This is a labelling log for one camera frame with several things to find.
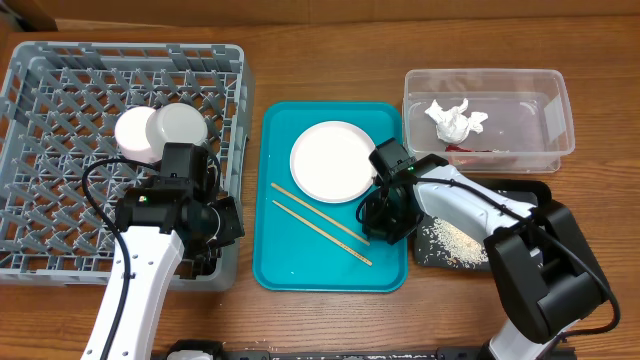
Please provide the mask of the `white rice pile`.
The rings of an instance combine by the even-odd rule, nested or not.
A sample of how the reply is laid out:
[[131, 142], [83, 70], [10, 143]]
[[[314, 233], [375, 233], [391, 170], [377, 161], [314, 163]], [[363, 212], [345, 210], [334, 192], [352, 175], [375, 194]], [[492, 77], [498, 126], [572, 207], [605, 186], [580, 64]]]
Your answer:
[[426, 218], [421, 230], [426, 241], [419, 245], [419, 260], [424, 265], [480, 270], [488, 266], [486, 250], [476, 240], [451, 223], [439, 218]]

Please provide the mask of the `white round plate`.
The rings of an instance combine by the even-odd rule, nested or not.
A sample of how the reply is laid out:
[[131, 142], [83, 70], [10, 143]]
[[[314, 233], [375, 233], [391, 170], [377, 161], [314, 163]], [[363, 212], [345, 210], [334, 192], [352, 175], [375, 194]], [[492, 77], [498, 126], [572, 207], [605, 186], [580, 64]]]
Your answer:
[[343, 121], [325, 121], [305, 130], [290, 153], [295, 184], [309, 197], [324, 203], [345, 203], [365, 194], [376, 171], [369, 155], [373, 140], [360, 127]]

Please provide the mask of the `red foil snack wrapper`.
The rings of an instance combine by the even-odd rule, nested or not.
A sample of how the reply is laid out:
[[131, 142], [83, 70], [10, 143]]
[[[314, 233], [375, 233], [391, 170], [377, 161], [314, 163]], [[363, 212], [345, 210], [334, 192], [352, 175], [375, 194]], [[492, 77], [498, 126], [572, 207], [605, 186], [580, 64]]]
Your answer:
[[449, 153], [448, 161], [455, 166], [474, 166], [474, 165], [491, 165], [512, 163], [513, 159], [504, 156], [495, 156], [499, 150], [480, 150], [462, 148], [458, 145], [448, 145], [445, 152]]

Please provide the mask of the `wooden chopstick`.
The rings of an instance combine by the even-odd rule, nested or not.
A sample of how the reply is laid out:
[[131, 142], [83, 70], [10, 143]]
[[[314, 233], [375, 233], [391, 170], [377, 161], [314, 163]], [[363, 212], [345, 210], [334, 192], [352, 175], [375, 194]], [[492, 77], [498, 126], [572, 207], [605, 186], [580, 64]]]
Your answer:
[[310, 229], [314, 230], [316, 233], [320, 234], [321, 236], [323, 236], [324, 238], [326, 238], [327, 240], [329, 240], [330, 242], [335, 244], [336, 246], [340, 247], [342, 250], [346, 251], [347, 253], [349, 253], [353, 257], [355, 257], [358, 260], [360, 260], [361, 262], [365, 263], [369, 267], [373, 266], [373, 263], [372, 263], [371, 260], [369, 260], [368, 258], [364, 257], [360, 253], [356, 252], [351, 247], [349, 247], [346, 244], [344, 244], [343, 242], [339, 241], [338, 239], [336, 239], [335, 237], [333, 237], [332, 235], [330, 235], [326, 231], [322, 230], [321, 228], [319, 228], [315, 224], [311, 223], [309, 220], [303, 218], [302, 216], [300, 216], [296, 212], [292, 211], [288, 207], [282, 205], [280, 202], [278, 202], [276, 200], [272, 200], [272, 203], [274, 205], [276, 205], [277, 207], [279, 207], [280, 209], [282, 209], [283, 211], [285, 211], [290, 216], [292, 216], [295, 219], [297, 219], [299, 222], [303, 223], [304, 225], [306, 225]]
[[346, 227], [345, 225], [343, 225], [342, 223], [336, 221], [335, 219], [333, 219], [332, 217], [328, 216], [327, 214], [323, 213], [322, 211], [318, 210], [317, 208], [315, 208], [314, 206], [310, 205], [309, 203], [305, 202], [304, 200], [300, 199], [299, 197], [297, 197], [296, 195], [292, 194], [291, 192], [287, 191], [286, 189], [282, 188], [281, 186], [279, 186], [276, 183], [271, 183], [270, 184], [272, 188], [276, 189], [277, 191], [279, 191], [280, 193], [286, 195], [287, 197], [289, 197], [290, 199], [296, 201], [297, 203], [299, 203], [300, 205], [306, 207], [307, 209], [309, 209], [310, 211], [312, 211], [313, 213], [315, 213], [316, 215], [322, 217], [324, 220], [328, 221], [329, 223], [333, 224], [334, 226], [336, 226], [337, 228], [341, 229], [342, 231], [344, 231], [345, 233], [349, 234], [350, 236], [354, 237], [355, 239], [359, 240], [360, 242], [362, 242], [363, 244], [370, 246], [370, 242], [368, 240], [366, 240], [364, 237], [362, 237], [361, 235], [358, 235], [357, 233], [355, 233], [354, 231], [352, 231], [351, 229], [349, 229], [348, 227]]

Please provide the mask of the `white paper napkin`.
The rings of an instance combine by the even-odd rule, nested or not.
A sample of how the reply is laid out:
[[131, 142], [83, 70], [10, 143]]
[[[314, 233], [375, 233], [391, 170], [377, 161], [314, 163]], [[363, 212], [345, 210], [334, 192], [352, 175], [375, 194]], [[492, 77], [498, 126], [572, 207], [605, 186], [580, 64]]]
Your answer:
[[485, 112], [471, 112], [465, 114], [469, 107], [469, 100], [464, 98], [458, 106], [444, 110], [436, 100], [424, 111], [436, 126], [437, 137], [448, 144], [458, 145], [467, 139], [470, 132], [480, 134], [484, 131], [483, 122], [489, 118]]

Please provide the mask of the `grey bowl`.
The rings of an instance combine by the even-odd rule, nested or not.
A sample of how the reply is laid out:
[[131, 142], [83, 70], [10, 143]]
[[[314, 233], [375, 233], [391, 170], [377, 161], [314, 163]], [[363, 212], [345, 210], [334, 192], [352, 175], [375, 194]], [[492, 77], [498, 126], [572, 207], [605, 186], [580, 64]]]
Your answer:
[[194, 107], [171, 103], [151, 114], [145, 133], [154, 155], [161, 158], [166, 143], [202, 145], [207, 140], [208, 128]]

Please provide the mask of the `pink shallow bowl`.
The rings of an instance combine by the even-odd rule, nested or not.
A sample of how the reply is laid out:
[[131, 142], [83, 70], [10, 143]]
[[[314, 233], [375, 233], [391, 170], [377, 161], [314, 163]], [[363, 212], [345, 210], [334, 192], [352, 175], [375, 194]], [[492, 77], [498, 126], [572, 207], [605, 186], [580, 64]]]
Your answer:
[[143, 163], [155, 163], [160, 160], [151, 147], [146, 126], [155, 109], [137, 106], [126, 110], [115, 125], [115, 139], [121, 154], [129, 160]]

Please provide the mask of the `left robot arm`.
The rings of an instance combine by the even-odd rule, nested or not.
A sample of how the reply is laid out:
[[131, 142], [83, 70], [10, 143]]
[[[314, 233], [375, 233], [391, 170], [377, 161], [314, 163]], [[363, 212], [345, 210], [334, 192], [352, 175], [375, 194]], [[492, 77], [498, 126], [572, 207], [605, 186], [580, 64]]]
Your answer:
[[219, 197], [221, 165], [210, 149], [167, 143], [155, 175], [98, 215], [115, 237], [113, 265], [84, 350], [86, 359], [147, 359], [175, 270], [212, 258], [244, 236], [242, 210]]

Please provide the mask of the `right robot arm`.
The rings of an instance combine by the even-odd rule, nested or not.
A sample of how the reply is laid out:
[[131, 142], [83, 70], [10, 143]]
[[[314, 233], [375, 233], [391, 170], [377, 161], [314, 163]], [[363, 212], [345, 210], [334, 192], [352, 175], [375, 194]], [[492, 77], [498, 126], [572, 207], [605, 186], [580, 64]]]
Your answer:
[[436, 155], [416, 159], [395, 139], [371, 152], [375, 190], [358, 205], [364, 234], [395, 244], [425, 216], [483, 244], [507, 315], [469, 359], [569, 359], [558, 344], [614, 330], [621, 309], [571, 211], [540, 181], [475, 182]]

